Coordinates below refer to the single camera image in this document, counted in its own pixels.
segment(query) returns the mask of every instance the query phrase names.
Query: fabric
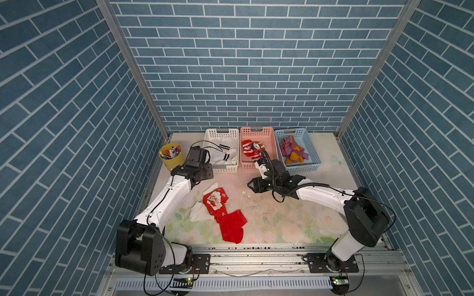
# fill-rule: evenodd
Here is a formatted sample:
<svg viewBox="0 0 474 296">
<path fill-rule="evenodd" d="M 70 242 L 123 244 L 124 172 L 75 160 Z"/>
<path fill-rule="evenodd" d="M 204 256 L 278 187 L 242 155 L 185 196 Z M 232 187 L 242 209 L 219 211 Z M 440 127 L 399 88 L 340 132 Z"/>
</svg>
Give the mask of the fabric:
<svg viewBox="0 0 474 296">
<path fill-rule="evenodd" d="M 310 158 L 310 155 L 304 151 L 303 147 L 296 143 L 292 135 L 282 139 L 280 151 L 283 157 L 286 157 L 285 164 L 303 163 Z"/>
<path fill-rule="evenodd" d="M 220 232 L 222 240 L 225 242 L 241 243 L 244 238 L 244 229 L 247 223 L 244 215 L 240 210 L 223 216 L 220 220 Z"/>
<path fill-rule="evenodd" d="M 227 215 L 225 203 L 229 198 L 223 188 L 217 188 L 204 196 L 202 203 L 206 206 L 210 215 L 214 216 L 217 223 L 223 216 Z"/>
<path fill-rule="evenodd" d="M 237 143 L 238 141 L 229 137 L 211 139 L 211 142 L 219 146 L 222 151 L 207 148 L 210 153 L 210 164 L 216 165 L 236 165 L 237 164 Z"/>
<path fill-rule="evenodd" d="M 202 192 L 203 195 L 206 195 L 208 193 L 211 193 L 213 192 L 214 190 L 216 190 L 217 188 L 219 188 L 219 183 L 218 182 L 214 182 L 214 184 L 212 184 L 211 186 L 209 186 L 209 188 L 207 188 L 206 190 L 204 190 Z"/>
<path fill-rule="evenodd" d="M 250 157 L 253 161 L 257 161 L 262 158 L 260 149 L 265 149 L 265 146 L 262 142 L 244 140 L 242 141 L 242 149 L 245 156 Z"/>
<path fill-rule="evenodd" d="M 189 221 L 196 222 L 199 220 L 214 219 L 214 216 L 209 214 L 206 206 L 202 202 L 197 202 L 189 213 Z"/>
</svg>

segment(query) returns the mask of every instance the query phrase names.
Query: blue brick wall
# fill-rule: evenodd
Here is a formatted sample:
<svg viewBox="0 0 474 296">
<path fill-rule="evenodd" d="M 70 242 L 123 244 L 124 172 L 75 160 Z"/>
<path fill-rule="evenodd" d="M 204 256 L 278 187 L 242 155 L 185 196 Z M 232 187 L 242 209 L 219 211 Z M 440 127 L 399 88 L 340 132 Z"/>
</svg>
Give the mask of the blue brick wall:
<svg viewBox="0 0 474 296">
<path fill-rule="evenodd" d="M 170 130 L 334 132 L 405 2 L 111 3 Z"/>
<path fill-rule="evenodd" d="M 0 295 L 95 294 L 161 140 L 94 0 L 0 1 Z"/>
<path fill-rule="evenodd" d="M 343 137 L 426 295 L 473 295 L 474 1 L 422 0 Z"/>
</svg>

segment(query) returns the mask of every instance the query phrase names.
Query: red sock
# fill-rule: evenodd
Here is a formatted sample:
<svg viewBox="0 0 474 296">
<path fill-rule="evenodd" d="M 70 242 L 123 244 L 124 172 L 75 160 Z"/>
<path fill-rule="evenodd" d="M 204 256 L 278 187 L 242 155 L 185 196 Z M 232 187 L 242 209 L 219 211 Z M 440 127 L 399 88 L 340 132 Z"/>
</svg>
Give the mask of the red sock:
<svg viewBox="0 0 474 296">
<path fill-rule="evenodd" d="M 241 243 L 244 238 L 242 226 L 247 223 L 240 210 L 223 216 L 220 220 L 220 232 L 225 242 Z"/>
<path fill-rule="evenodd" d="M 214 210 L 212 208 L 212 206 L 210 204 L 207 203 L 207 199 L 208 197 L 210 197 L 210 195 L 212 194 L 212 192 L 206 194 L 204 196 L 204 198 L 202 199 L 202 203 L 206 206 L 206 208 L 208 209 L 209 211 L 209 214 L 214 216 L 214 218 L 216 219 L 217 223 L 220 223 L 220 220 L 223 216 L 227 215 L 227 209 L 226 209 L 226 206 L 225 206 L 225 203 L 227 202 L 227 200 L 229 199 L 227 197 L 227 194 L 226 192 L 224 191 L 223 188 L 217 188 L 216 190 L 214 191 L 217 191 L 220 193 L 220 203 L 222 204 L 222 207 L 218 208 L 217 210 Z"/>
</svg>

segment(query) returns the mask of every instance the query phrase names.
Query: blue basket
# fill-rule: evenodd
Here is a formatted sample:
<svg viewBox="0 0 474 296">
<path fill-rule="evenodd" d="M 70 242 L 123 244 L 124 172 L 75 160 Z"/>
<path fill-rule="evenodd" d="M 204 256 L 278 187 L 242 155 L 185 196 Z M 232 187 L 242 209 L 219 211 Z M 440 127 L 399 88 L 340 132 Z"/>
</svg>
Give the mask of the blue basket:
<svg viewBox="0 0 474 296">
<path fill-rule="evenodd" d="M 292 135 L 295 138 L 296 143 L 304 148 L 304 151 L 310 155 L 310 159 L 305 160 L 303 163 L 292 163 L 285 164 L 283 159 L 282 151 L 280 149 L 280 143 L 283 138 L 287 138 Z M 321 159 L 319 159 L 316 148 L 314 148 L 313 142 L 311 141 L 310 135 L 306 128 L 288 128 L 275 130 L 276 147 L 278 151 L 278 159 L 283 163 L 288 172 L 299 172 L 299 171 L 311 171 L 316 170 L 321 165 Z"/>
</svg>

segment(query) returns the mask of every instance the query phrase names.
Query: plastic basket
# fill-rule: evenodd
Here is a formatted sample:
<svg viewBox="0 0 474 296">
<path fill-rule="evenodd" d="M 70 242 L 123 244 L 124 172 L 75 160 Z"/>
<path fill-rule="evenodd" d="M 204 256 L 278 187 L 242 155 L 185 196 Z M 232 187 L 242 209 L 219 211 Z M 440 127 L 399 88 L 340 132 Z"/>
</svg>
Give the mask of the plastic basket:
<svg viewBox="0 0 474 296">
<path fill-rule="evenodd" d="M 237 149 L 240 150 L 238 128 L 208 128 L 204 135 L 204 140 L 211 141 L 212 139 L 222 138 L 223 136 L 235 139 L 237 142 Z M 237 153 L 237 163 L 235 165 L 212 165 L 212 171 L 214 173 L 236 173 L 238 167 L 239 153 Z"/>
<path fill-rule="evenodd" d="M 268 156 L 270 156 L 271 159 L 276 159 L 278 157 L 273 127 L 241 127 L 240 144 L 242 144 L 243 140 L 262 142 L 265 150 L 268 153 Z M 250 157 L 244 155 L 242 147 L 240 147 L 240 163 L 242 164 L 242 169 L 244 170 L 256 170 L 254 161 Z"/>
<path fill-rule="evenodd" d="M 303 163 L 292 163 L 285 164 L 285 159 L 282 156 L 280 149 L 280 143 L 283 138 L 292 135 L 295 138 L 296 143 L 304 148 L 305 152 L 310 155 L 310 159 L 305 160 Z M 288 128 L 279 129 L 275 131 L 275 138 L 277 142 L 278 159 L 283 163 L 288 172 L 299 172 L 299 171 L 311 171 L 316 170 L 321 165 L 321 159 L 319 159 L 316 148 L 314 148 L 313 142 L 311 141 L 310 135 L 306 128 Z"/>
</svg>

